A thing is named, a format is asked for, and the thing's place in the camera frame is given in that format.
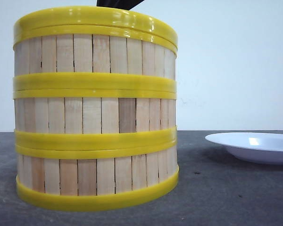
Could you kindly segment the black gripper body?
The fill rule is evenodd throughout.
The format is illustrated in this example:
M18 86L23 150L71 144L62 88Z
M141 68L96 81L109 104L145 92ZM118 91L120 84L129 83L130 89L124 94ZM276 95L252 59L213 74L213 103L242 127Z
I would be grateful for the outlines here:
M144 0L97 0L97 7L131 10Z

